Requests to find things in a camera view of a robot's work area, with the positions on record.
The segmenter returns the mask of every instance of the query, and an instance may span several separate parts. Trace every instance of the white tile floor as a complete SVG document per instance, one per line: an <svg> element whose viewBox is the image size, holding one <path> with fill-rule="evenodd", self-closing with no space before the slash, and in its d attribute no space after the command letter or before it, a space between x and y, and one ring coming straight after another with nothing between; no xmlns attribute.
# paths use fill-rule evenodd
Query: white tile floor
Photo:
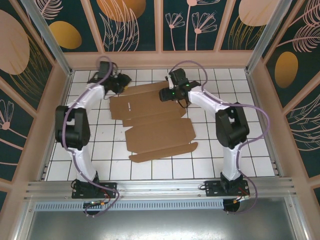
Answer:
<svg viewBox="0 0 320 240"><path fill-rule="evenodd" d="M71 102L86 88L86 82L96 71L76 71L67 102ZM168 69L122 70L132 78L131 86L164 81ZM190 81L205 82L204 73L198 69L186 69ZM249 85L243 69L207 69L209 81L205 88L228 102L253 104ZM215 119L197 105L192 104L184 117L191 119L196 133L197 149L166 159L134 163L129 160L125 131L122 122L111 119L109 100L94 105L88 118L91 138L89 149L92 163L102 181L106 180L165 180L219 178L223 168L223 148L216 136ZM244 109L250 134L249 139L262 133L254 109ZM250 177L274 176L272 162L264 139L243 148L242 171ZM48 166L47 181L71 181L76 170L69 154L56 143Z"/></svg>

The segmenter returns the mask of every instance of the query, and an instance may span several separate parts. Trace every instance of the flower illustration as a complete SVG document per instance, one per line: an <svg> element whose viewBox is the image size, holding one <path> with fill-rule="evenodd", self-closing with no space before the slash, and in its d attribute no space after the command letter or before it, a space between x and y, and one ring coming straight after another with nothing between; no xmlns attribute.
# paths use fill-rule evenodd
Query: flower illustration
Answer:
<svg viewBox="0 0 320 240"><path fill-rule="evenodd" d="M192 24L195 32L195 50L197 50L198 34L214 32L217 30L217 25L214 13L203 13L199 18L199 12L192 14Z"/></svg>
<svg viewBox="0 0 320 240"><path fill-rule="evenodd" d="M186 0L189 6L216 4L220 0Z"/></svg>
<svg viewBox="0 0 320 240"><path fill-rule="evenodd" d="M171 16L171 13L167 13L165 15L165 19L166 19L166 22L168 23L169 28L170 28L172 46L173 46L173 50L175 51L176 48L175 48L175 43L174 43L174 36L172 34L172 29L183 27L184 25L186 25L186 23L185 23L185 21L183 21L184 18L181 16L181 13L179 13L179 14L173 13L172 16Z"/></svg>
<svg viewBox="0 0 320 240"><path fill-rule="evenodd" d="M4 131L9 130L9 131L13 132L14 134L17 134L18 136L26 139L27 138L26 136L14 131L10 128L10 123L11 123L11 120L12 120L12 117L14 114L14 109L15 109L15 105L11 101L8 101L7 105L6 105L6 103L3 99L0 100L0 130L4 130ZM0 142L7 144L11 147L14 147L16 149L19 149L19 150L24 149L23 147L15 145L12 142L6 141L2 138L0 138Z"/></svg>
<svg viewBox="0 0 320 240"><path fill-rule="evenodd" d="M216 4L220 2L220 0L186 0L186 3L189 5L188 13L186 16L186 28L185 28L185 50L188 51L188 29L189 29L189 16L190 16L190 9L191 7L197 5L210 5Z"/></svg>

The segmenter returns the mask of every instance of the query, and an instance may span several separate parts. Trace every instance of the black mounting plate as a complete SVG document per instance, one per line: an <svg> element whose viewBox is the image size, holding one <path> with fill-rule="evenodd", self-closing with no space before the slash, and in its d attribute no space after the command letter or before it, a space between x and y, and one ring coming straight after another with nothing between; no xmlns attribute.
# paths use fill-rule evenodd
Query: black mounting plate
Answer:
<svg viewBox="0 0 320 240"><path fill-rule="evenodd" d="M243 195L243 192L239 189L241 188L246 194L250 195L248 182L246 180L242 180L239 182L239 185L234 189L231 189L229 193L226 193L225 190L221 186L220 180L216 181L205 181L204 189L207 197L237 197Z"/></svg>
<svg viewBox="0 0 320 240"><path fill-rule="evenodd" d="M109 189L117 189L117 183L116 182L99 182L99 185L109 188ZM75 182L72 189L72 199L105 199L105 193L102 190L99 190L98 192L94 192L92 190L85 191L83 188L82 190L79 190L79 186L77 186L77 183ZM110 196L111 199L116 198L116 193L110 190L105 190L106 193Z"/></svg>

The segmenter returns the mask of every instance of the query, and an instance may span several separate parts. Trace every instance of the flattened cardboard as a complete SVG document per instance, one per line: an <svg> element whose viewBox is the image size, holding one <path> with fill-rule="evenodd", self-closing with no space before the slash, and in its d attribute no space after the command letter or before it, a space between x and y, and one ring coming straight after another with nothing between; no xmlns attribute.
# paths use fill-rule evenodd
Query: flattened cardboard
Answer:
<svg viewBox="0 0 320 240"><path fill-rule="evenodd" d="M141 163L149 160L190 153L198 143L189 118L181 118L186 109L174 101L162 102L159 90L168 82L129 87L119 97L110 98L111 117L122 120L127 149L136 154L130 160Z"/></svg>

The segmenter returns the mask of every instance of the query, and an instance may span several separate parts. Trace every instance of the cardboard box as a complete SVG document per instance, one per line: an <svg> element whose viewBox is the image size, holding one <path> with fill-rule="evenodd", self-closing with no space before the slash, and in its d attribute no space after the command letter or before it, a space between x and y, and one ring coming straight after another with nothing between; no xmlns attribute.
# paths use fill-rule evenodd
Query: cardboard box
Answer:
<svg viewBox="0 0 320 240"><path fill-rule="evenodd" d="M119 97L110 98L111 117L122 120L129 159L135 163L161 159L194 151L198 143L186 109L174 101L162 102L159 90L167 81L129 87Z"/></svg>

